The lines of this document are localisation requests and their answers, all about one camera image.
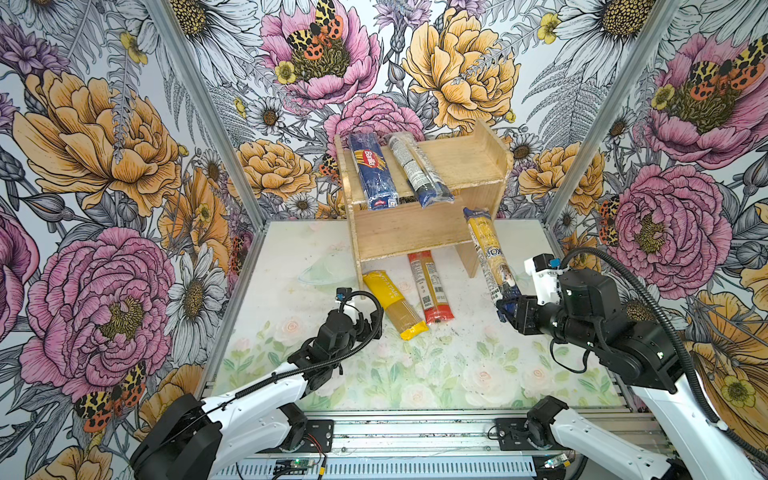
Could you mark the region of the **yellow blue spaghetti bag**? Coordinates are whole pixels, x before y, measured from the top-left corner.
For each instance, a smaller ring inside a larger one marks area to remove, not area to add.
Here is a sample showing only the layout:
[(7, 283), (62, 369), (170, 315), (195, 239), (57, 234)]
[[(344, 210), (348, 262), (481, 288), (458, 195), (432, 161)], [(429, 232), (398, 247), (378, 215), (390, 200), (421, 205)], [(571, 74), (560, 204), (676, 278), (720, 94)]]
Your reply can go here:
[(465, 207), (463, 214), (483, 269), (493, 304), (497, 310), (517, 308), (519, 302), (509, 305), (504, 305), (500, 302), (503, 289), (519, 289), (519, 287), (515, 281), (512, 269), (503, 254), (490, 212), (485, 209), (473, 210)]

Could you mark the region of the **blue Barilla pasta box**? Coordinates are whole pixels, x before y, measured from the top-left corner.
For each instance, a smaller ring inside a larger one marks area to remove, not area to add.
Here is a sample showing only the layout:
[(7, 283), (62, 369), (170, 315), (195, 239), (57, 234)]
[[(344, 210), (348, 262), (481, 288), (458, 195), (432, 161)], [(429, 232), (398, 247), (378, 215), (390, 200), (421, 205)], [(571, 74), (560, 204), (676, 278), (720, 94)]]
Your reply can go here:
[(372, 132), (352, 133), (348, 143), (368, 207), (371, 210), (397, 207), (399, 196), (377, 135)]

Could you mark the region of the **clear blue-end spaghetti bag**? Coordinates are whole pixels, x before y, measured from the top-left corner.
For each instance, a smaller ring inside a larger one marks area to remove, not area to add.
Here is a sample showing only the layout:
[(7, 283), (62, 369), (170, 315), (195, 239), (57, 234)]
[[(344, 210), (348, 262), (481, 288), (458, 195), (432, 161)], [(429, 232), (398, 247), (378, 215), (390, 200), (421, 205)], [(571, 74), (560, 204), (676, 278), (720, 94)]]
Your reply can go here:
[(410, 132), (390, 134), (387, 144), (422, 208), (454, 202), (451, 190)]

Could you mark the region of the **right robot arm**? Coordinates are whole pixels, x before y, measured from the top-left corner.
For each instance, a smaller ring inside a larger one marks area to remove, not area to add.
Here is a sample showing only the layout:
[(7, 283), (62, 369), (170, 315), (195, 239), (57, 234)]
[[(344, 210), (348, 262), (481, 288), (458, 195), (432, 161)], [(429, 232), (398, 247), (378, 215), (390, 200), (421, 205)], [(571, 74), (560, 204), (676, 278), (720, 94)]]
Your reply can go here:
[(593, 270), (564, 270), (527, 261), (535, 292), (498, 307), (522, 335), (547, 335), (553, 345), (594, 355), (650, 410), (674, 456), (650, 452), (603, 429), (565, 401), (547, 396), (526, 415), (520, 432), (501, 438), (541, 450), (573, 450), (622, 479), (758, 479), (754, 455), (732, 439), (732, 429), (697, 400), (695, 373), (657, 323), (637, 322), (621, 304), (615, 281)]

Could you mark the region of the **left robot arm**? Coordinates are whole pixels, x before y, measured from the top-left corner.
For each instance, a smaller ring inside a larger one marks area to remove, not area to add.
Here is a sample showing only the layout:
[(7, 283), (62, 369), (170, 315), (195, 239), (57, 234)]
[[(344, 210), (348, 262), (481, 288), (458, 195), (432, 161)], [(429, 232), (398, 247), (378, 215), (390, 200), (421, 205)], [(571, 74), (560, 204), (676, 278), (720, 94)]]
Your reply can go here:
[(382, 332), (384, 310), (338, 300), (318, 333), (271, 373), (218, 396), (175, 399), (130, 458), (137, 479), (207, 479), (265, 450), (293, 450), (306, 432), (299, 400), (342, 373)]

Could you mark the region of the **wooden two-tier shelf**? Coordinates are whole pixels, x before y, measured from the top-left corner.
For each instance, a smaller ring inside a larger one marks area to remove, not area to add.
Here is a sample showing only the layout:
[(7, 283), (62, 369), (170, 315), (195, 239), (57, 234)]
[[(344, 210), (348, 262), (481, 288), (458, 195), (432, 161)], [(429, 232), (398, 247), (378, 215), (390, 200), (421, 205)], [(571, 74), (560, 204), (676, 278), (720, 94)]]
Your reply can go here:
[(340, 136), (334, 144), (360, 285), (367, 262), (443, 247), (455, 248), (467, 275), (477, 275), (479, 260), (463, 210), (485, 209), (495, 215), (513, 166), (511, 151), (487, 124), (479, 123), (468, 136), (419, 144), (454, 195), (453, 203), (428, 208), (414, 201), (370, 210), (353, 152)]

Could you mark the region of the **red spaghetti bag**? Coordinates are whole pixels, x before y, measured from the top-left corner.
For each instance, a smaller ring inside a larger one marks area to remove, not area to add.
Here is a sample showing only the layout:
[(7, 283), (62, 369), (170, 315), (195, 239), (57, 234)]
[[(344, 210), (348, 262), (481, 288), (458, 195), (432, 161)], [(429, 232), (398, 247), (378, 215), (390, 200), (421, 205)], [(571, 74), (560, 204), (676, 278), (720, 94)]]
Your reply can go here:
[(442, 280), (429, 250), (408, 255), (419, 300), (428, 324), (443, 323), (454, 319)]

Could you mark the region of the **right green circuit board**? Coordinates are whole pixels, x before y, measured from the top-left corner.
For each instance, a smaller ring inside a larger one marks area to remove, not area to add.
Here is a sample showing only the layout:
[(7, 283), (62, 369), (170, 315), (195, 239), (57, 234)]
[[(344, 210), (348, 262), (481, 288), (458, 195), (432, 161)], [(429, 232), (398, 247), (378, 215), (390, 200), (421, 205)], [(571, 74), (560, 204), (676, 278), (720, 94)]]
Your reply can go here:
[(544, 469), (566, 469), (571, 464), (571, 461), (567, 454), (561, 453), (559, 455), (550, 457), (545, 460), (542, 467)]

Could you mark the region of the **green circuit board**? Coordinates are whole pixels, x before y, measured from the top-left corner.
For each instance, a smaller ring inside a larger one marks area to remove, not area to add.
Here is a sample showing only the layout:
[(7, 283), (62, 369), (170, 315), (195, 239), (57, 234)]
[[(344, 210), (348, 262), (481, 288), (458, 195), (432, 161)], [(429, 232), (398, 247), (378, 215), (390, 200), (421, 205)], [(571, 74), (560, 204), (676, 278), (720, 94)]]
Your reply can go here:
[(289, 474), (304, 475), (316, 465), (315, 461), (308, 459), (285, 459), (278, 460), (273, 468), (273, 476), (282, 476)]
[(544, 469), (566, 469), (571, 464), (571, 461), (567, 454), (561, 453), (559, 455), (550, 457), (545, 460), (542, 467)]

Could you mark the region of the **left green circuit board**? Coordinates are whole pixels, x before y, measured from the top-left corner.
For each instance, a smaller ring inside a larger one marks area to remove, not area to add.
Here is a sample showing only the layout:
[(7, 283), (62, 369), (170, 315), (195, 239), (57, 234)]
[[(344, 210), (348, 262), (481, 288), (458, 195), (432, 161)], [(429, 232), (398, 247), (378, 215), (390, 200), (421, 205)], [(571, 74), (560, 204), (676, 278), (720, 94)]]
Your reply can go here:
[(289, 474), (304, 475), (316, 465), (315, 461), (308, 459), (285, 459), (278, 460), (273, 468), (273, 476), (282, 476)]

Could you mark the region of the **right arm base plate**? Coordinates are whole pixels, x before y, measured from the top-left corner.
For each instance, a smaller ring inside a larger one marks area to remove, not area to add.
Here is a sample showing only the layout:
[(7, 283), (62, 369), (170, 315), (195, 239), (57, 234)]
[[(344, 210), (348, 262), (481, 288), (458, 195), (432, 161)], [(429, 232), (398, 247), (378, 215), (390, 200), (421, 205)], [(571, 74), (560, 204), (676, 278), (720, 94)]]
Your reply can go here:
[(501, 451), (569, 450), (555, 440), (550, 425), (538, 420), (497, 418), (494, 432)]

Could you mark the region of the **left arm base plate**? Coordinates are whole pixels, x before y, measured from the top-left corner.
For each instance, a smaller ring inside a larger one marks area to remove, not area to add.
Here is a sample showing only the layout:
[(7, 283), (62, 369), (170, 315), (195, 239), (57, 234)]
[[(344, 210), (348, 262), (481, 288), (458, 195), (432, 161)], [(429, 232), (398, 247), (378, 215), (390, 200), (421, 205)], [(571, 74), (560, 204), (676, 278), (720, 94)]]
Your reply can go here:
[(286, 438), (276, 447), (262, 453), (330, 453), (333, 446), (335, 422), (330, 419), (308, 420), (303, 427), (291, 426)]

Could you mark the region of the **aluminium front rail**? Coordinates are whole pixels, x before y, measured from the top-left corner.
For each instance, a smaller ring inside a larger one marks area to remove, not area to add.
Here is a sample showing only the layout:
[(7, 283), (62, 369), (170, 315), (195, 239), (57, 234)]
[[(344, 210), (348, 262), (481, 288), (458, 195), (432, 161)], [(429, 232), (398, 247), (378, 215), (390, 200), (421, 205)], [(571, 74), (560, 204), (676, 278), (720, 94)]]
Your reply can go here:
[(231, 405), (224, 411), (189, 413), (182, 417), (190, 427), (184, 435), (203, 428), (211, 421), (221, 424), (224, 435), (220, 448), (234, 446), (236, 461), (276, 447), (291, 426), (303, 427), (308, 420), (330, 419), (335, 422), (335, 455), (474, 455), (483, 451), (501, 451), (495, 438), (497, 418), (524, 418), (524, 410), (435, 411), (435, 412), (310, 412), (296, 406), (274, 409), (268, 413), (236, 416)]

